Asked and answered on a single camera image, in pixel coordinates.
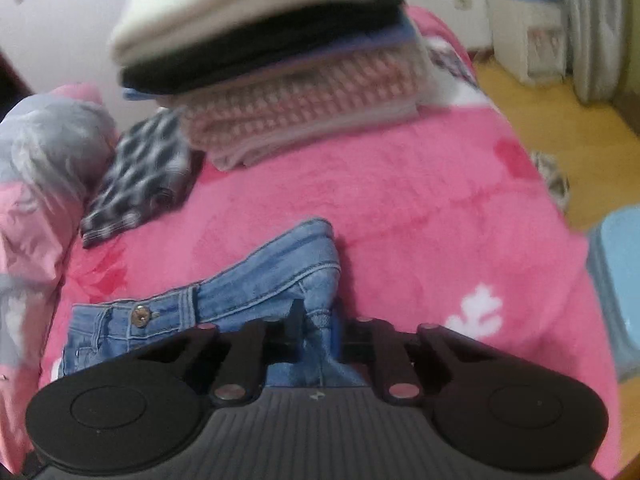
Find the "pink patterned folded garment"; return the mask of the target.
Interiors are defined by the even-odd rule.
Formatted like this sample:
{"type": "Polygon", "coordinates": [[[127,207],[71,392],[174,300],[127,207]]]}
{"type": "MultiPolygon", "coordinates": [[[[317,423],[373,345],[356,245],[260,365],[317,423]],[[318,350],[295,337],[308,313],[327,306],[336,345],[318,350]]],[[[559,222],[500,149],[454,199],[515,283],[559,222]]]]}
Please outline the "pink patterned folded garment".
{"type": "Polygon", "coordinates": [[[427,94],[417,42],[353,53],[240,88],[209,90],[180,105],[192,148],[228,171],[289,146],[413,118],[427,94]]]}

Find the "light blue plastic stool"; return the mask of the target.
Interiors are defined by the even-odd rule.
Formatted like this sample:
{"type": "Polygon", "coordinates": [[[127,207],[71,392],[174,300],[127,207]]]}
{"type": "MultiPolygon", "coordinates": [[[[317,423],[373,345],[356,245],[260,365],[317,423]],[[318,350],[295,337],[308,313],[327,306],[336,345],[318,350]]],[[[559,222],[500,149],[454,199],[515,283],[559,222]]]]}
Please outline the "light blue plastic stool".
{"type": "Polygon", "coordinates": [[[639,206],[608,214],[589,233],[587,268],[620,382],[639,375],[639,206]]]}

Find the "white water dispenser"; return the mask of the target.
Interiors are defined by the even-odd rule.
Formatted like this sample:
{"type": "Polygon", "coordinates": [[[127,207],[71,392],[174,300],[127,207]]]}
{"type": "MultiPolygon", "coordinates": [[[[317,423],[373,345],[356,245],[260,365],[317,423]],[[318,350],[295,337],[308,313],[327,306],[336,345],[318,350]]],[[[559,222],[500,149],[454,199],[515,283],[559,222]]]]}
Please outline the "white water dispenser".
{"type": "Polygon", "coordinates": [[[526,86],[561,82],[566,75],[566,15],[561,3],[487,0],[497,62],[526,86]]]}

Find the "black white plaid garment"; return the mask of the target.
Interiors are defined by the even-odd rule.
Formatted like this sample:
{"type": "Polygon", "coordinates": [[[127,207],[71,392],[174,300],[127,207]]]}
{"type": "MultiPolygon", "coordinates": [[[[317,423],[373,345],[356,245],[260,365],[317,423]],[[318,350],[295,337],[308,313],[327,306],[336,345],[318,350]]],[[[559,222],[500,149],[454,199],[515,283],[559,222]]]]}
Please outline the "black white plaid garment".
{"type": "Polygon", "coordinates": [[[125,131],[80,222],[82,247],[96,247],[181,207],[203,158],[186,142],[179,115],[168,108],[125,131]]]}

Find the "grey curtain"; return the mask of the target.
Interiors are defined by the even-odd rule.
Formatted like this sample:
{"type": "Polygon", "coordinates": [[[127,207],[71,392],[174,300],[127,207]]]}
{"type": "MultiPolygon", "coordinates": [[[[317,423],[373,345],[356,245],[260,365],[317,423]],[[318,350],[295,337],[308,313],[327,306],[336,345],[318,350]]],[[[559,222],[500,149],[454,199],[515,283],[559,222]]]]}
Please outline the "grey curtain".
{"type": "Polygon", "coordinates": [[[574,90],[584,104],[612,100],[626,63],[629,0],[565,0],[574,90]]]}

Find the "pink grey floral duvet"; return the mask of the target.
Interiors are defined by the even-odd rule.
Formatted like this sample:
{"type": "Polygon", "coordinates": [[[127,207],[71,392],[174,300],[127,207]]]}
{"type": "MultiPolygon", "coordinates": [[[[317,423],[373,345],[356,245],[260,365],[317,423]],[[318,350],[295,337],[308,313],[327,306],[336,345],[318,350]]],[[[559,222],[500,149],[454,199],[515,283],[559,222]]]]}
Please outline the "pink grey floral duvet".
{"type": "Polygon", "coordinates": [[[1,463],[11,472],[30,450],[25,412],[67,254],[116,140],[93,84],[29,96],[1,122],[1,463]]]}

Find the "blue folded garment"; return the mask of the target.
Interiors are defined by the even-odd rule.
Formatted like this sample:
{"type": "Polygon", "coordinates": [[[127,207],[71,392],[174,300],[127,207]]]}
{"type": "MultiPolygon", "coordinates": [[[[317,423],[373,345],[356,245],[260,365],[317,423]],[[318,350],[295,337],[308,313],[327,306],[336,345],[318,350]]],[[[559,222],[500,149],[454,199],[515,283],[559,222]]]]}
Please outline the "blue folded garment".
{"type": "MultiPolygon", "coordinates": [[[[251,72],[242,76],[218,82],[218,84],[223,84],[224,82],[228,81],[234,81],[244,76],[255,76],[263,70],[265,72],[270,72],[270,70],[284,70],[285,68],[294,68],[305,66],[307,64],[314,65],[326,60],[333,60],[334,58],[338,58],[341,55],[368,52],[385,47],[395,47],[399,46],[400,44],[406,44],[407,42],[413,40],[413,38],[414,32],[412,31],[412,27],[408,22],[408,18],[405,18],[400,12],[399,22],[396,25],[386,27],[379,32],[358,36],[350,40],[349,42],[341,42],[340,44],[336,42],[335,44],[332,44],[332,46],[313,50],[309,54],[292,56],[292,58],[286,58],[283,61],[272,63],[268,66],[260,68],[259,70],[252,70],[251,72]]],[[[156,94],[149,94],[136,90],[126,89],[122,86],[120,86],[120,88],[122,89],[122,97],[127,101],[157,100],[163,98],[164,96],[176,96],[177,94],[181,94],[161,94],[160,96],[157,96],[156,94]]]]}

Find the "pink floral bed blanket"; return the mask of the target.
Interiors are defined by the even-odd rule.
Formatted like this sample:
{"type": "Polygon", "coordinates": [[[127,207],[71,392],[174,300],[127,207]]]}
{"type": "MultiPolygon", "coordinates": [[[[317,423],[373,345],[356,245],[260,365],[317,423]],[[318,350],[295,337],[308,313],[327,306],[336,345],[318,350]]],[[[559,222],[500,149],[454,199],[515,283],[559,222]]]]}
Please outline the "pink floral bed blanket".
{"type": "Polygon", "coordinates": [[[436,323],[572,376],[600,396],[608,433],[594,460],[611,478],[620,408],[608,336],[572,231],[511,125],[477,87],[439,18],[408,11],[435,50],[439,95],[417,118],[331,136],[221,171],[205,164],[186,203],[70,253],[42,357],[55,380],[72,318],[118,351],[142,341],[131,309],[210,280],[298,224],[329,229],[338,292],[353,315],[408,332],[436,323]]]}

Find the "blue denim jeans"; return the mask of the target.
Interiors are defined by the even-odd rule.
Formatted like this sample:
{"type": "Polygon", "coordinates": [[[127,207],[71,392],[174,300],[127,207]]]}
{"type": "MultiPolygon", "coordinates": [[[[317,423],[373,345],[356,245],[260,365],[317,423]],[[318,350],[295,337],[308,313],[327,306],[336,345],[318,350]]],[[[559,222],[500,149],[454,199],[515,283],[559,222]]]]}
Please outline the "blue denim jeans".
{"type": "Polygon", "coordinates": [[[223,332],[262,318],[280,320],[296,300],[305,319],[302,356],[268,368],[273,387],[360,387],[364,381],[338,362],[341,315],[335,301],[341,265],[329,221],[299,223],[227,270],[143,299],[75,304],[70,311],[58,376],[67,376],[197,325],[223,332]]]}

